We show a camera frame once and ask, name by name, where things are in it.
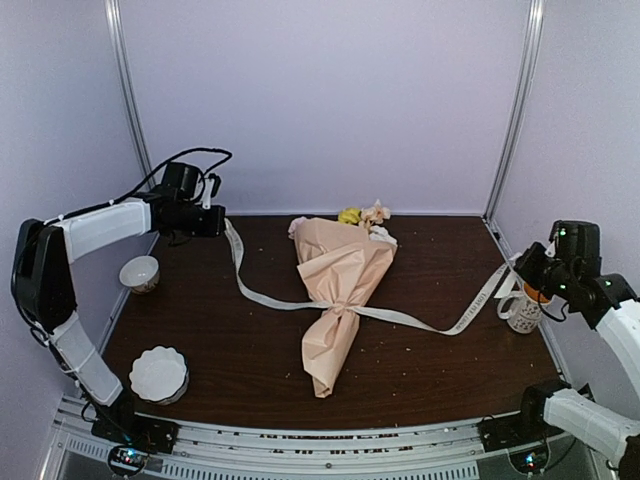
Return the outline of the yellow fake flower stem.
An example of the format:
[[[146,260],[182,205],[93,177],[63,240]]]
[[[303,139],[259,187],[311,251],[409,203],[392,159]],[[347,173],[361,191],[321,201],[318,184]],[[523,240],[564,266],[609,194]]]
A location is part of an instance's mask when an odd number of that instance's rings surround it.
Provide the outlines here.
[[[359,225],[361,222],[361,210],[356,207],[349,207],[338,214],[338,222],[348,225]]]

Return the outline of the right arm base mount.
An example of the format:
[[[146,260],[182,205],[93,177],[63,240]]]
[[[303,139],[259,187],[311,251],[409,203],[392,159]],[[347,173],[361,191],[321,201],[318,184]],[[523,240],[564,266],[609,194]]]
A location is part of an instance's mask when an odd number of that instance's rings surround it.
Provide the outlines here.
[[[543,474],[550,464],[551,436],[561,433],[543,420],[545,402],[556,392],[569,387],[563,380],[549,380],[527,387],[520,410],[502,417],[484,417],[478,433],[485,452],[506,450],[511,466],[532,477]]]

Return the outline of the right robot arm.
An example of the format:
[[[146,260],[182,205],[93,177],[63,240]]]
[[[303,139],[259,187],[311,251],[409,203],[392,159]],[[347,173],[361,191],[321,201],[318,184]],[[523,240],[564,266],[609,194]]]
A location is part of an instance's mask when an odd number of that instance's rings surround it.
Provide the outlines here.
[[[621,362],[639,389],[639,298],[617,273],[601,273],[600,228],[579,220],[557,220],[551,247],[533,243],[515,261],[514,271],[539,295],[563,299],[580,314]],[[603,407],[562,381],[528,387],[512,430],[519,440],[535,440],[549,426],[559,428],[609,461],[621,479],[639,477],[639,422]]]

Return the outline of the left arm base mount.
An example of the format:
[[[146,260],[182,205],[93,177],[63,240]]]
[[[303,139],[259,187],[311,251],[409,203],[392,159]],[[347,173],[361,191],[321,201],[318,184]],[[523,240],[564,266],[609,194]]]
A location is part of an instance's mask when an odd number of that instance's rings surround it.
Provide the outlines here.
[[[84,396],[87,403],[81,417],[92,424],[94,437],[113,443],[106,462],[116,477],[130,479],[145,469],[152,455],[173,452],[179,425],[138,414],[129,391],[122,392],[110,406],[99,404],[87,393]]]

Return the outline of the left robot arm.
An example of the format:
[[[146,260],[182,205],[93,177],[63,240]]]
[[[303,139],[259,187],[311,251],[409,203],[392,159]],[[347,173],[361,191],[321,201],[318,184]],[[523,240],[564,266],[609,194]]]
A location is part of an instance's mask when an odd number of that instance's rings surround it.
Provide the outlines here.
[[[18,230],[10,289],[34,338],[48,348],[65,375],[90,400],[111,407],[124,387],[106,365],[79,318],[73,266],[123,240],[152,232],[213,238],[225,229],[226,212],[215,203],[222,180],[213,172],[177,162],[161,182],[53,219],[24,220]]]

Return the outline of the white ribbon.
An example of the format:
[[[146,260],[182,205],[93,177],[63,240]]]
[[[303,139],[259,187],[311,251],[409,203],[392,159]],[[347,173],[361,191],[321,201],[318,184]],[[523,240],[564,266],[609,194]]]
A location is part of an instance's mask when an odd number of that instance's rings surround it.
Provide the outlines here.
[[[445,336],[455,336],[462,333],[474,320],[474,318],[480,313],[484,305],[493,294],[494,298],[498,298],[499,293],[508,293],[507,287],[512,288],[515,283],[518,282],[517,275],[513,271],[511,262],[520,256],[520,253],[514,254],[511,258],[507,259],[486,281],[483,287],[480,289],[474,300],[469,304],[463,315],[457,320],[457,322],[448,330],[438,330],[421,320],[405,314],[403,312],[380,309],[367,306],[346,306],[343,304],[333,304],[328,301],[310,301],[310,302],[287,302],[278,299],[274,299],[267,295],[255,292],[249,289],[242,281],[240,276],[240,268],[244,258],[244,244],[241,236],[234,228],[230,219],[225,220],[226,229],[225,235],[231,248],[233,264],[235,267],[236,282],[240,293],[247,299],[258,303],[260,305],[282,311],[293,311],[307,308],[328,310],[332,307],[337,307],[340,312],[351,311],[364,317],[412,327],[428,332],[433,332]]]

